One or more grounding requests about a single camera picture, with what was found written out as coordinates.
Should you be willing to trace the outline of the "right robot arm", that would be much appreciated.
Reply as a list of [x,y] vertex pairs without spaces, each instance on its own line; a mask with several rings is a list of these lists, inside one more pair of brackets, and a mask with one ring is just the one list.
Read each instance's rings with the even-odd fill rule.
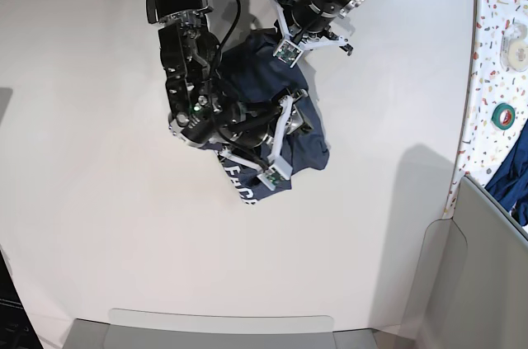
[[168,123],[173,135],[198,149],[256,171],[271,186],[290,179],[285,138],[304,124],[296,103],[305,90],[283,85],[269,96],[250,98],[222,77],[229,37],[210,31],[208,0],[146,0],[148,22],[158,26],[160,61],[166,75]]

